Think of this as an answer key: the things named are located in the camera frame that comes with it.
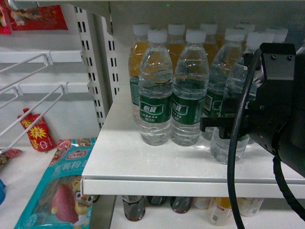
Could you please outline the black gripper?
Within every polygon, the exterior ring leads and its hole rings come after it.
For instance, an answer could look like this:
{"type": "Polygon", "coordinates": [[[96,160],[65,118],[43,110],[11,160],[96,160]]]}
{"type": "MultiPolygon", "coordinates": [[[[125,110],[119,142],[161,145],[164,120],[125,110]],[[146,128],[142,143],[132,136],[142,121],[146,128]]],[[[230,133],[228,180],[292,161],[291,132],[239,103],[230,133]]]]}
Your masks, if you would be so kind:
{"type": "MultiPolygon", "coordinates": [[[[295,148],[291,142],[293,117],[292,81],[267,81],[256,90],[244,109],[239,137],[249,135],[264,148],[295,148]]],[[[202,117],[200,131],[207,127],[232,128],[232,117],[202,117]]]]}

